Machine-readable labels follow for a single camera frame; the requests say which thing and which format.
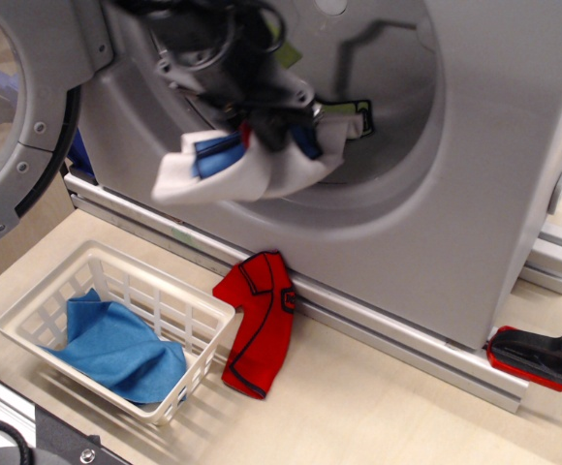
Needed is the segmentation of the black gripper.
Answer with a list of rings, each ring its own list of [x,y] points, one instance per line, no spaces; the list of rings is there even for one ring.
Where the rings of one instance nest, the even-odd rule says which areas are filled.
[[[266,49],[232,43],[190,50],[165,46],[157,74],[198,100],[199,114],[213,129],[236,131],[241,115],[249,115],[251,129],[270,151],[314,140],[315,90]]]

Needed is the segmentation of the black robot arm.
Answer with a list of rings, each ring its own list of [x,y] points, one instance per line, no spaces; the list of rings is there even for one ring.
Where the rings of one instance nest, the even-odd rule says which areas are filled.
[[[286,22],[266,1],[118,1],[161,49],[158,73],[272,152],[320,156],[315,91],[277,59]]]

